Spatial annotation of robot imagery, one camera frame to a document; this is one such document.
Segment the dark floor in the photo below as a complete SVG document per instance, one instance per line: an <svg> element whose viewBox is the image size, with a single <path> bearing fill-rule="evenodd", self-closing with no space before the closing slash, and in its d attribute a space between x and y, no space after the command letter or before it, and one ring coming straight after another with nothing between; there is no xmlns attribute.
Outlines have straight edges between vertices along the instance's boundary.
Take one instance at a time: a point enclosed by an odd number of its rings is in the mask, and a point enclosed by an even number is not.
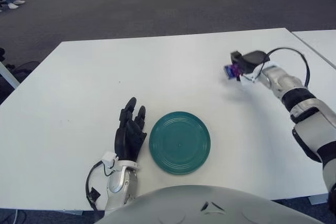
<svg viewBox="0 0 336 224"><path fill-rule="evenodd" d="M286 27L291 31L336 29L336 0L26 0L0 13L5 63L42 61L61 41L163 36ZM335 224L327 204L307 198L285 206ZM0 210L0 224L13 210ZM93 214L74 216L25 211L25 223L93 223ZM19 212L18 223L25 213ZM13 222L13 215L8 223Z"/></svg>

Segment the white table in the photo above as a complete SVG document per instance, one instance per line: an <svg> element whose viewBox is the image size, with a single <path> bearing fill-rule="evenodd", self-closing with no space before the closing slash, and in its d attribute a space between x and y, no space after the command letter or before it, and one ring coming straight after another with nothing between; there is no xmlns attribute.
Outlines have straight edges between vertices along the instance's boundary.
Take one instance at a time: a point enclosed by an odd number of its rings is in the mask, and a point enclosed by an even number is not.
<svg viewBox="0 0 336 224"><path fill-rule="evenodd" d="M322 166L291 135L289 113L262 84L226 80L230 53L294 47L311 67L311 91L336 110L328 83L336 71L284 28L185 36L62 42L0 106L0 208L90 210L85 180L113 150L120 109L135 96L145 105L144 131L163 115L187 111L211 136L205 164L174 176L152 160L146 138L139 155L138 194L173 185L235 188L268 199L326 193ZM290 51L272 55L303 79ZM106 204L102 169L90 185Z"/></svg>
<svg viewBox="0 0 336 224"><path fill-rule="evenodd" d="M293 33L336 69L336 30L295 31Z"/></svg>

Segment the white robotic arm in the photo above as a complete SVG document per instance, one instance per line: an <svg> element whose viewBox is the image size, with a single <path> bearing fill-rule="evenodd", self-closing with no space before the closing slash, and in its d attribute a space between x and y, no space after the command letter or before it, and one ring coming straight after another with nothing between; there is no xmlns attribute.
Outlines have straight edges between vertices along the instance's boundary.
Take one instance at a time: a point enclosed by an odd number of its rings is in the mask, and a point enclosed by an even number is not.
<svg viewBox="0 0 336 224"><path fill-rule="evenodd" d="M249 81L258 79L290 112L291 119L296 123L292 130L294 138L308 157L322 163L329 208L336 214L336 114L310 93L298 78L265 61L269 60L268 56L261 51L244 56L235 52L232 53L232 61L242 70L241 78Z"/></svg>

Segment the teal plate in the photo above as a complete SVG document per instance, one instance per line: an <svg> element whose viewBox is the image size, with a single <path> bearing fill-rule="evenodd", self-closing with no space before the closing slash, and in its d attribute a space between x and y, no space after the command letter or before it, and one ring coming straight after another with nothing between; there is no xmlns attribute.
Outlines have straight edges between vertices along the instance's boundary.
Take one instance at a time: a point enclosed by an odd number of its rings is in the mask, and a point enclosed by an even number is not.
<svg viewBox="0 0 336 224"><path fill-rule="evenodd" d="M187 112L172 112L154 125L149 149L156 164L166 172L188 174L206 161L210 135L198 117Z"/></svg>

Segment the black wire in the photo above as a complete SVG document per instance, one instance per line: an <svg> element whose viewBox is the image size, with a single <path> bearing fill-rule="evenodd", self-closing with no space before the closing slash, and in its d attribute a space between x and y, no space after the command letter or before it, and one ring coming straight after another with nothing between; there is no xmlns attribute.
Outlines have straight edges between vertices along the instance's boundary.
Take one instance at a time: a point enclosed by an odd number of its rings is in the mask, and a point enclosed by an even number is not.
<svg viewBox="0 0 336 224"><path fill-rule="evenodd" d="M23 214L25 215L24 218L23 218L23 221L21 222L21 224L23 224L23 223L25 223L25 221L27 219L27 213L25 211L23 211L23 210L20 210L20 211L23 212Z"/></svg>
<svg viewBox="0 0 336 224"><path fill-rule="evenodd" d="M111 173L110 173L110 174L107 174L107 173L106 173L106 170L105 170L105 169L106 169L106 167L105 167L105 164L104 164L104 163L103 163L103 166L104 166L104 173L105 173L105 176L107 176L107 177L108 177L108 176L110 176L112 173L114 173L114 171L111 171Z"/></svg>
<svg viewBox="0 0 336 224"><path fill-rule="evenodd" d="M92 199L91 195L90 195L90 190L89 190L89 179L91 176L91 173L93 172L94 169L96 169L98 166L100 166L101 164L103 164L102 161L97 162L90 170L88 177L86 178L86 182L85 182L85 193L86 193L86 198L90 204L90 206L92 207L92 209L94 211L98 211L97 207L96 207L96 203L95 201Z"/></svg>
<svg viewBox="0 0 336 224"><path fill-rule="evenodd" d="M294 48L290 48L290 47L278 47L278 48L275 48L273 50L271 50L270 52L268 52L265 56L264 56L264 59L263 59L263 63L262 63L262 66L261 66L261 69L260 71L258 72L258 75L256 77L256 79L260 76L261 74L261 71L263 70L263 67L265 65L265 62L266 62L266 58L267 56L270 56L271 54L273 54L275 51L278 51L278 50L281 50L281 49L288 49L288 50L292 50L294 52L297 52L301 58L303 59L303 61L305 62L304 64L306 65L306 80L305 80L305 87L307 88L308 87L308 84L309 84L309 80L310 80L310 69L309 69L309 66L308 66L308 62L305 58L305 56L303 55L303 53L301 53L300 51L294 49Z"/></svg>
<svg viewBox="0 0 336 224"><path fill-rule="evenodd" d="M2 221L0 221L0 224L4 224L5 222L8 223L8 219L13 215L14 213L8 215L5 219L3 219Z"/></svg>

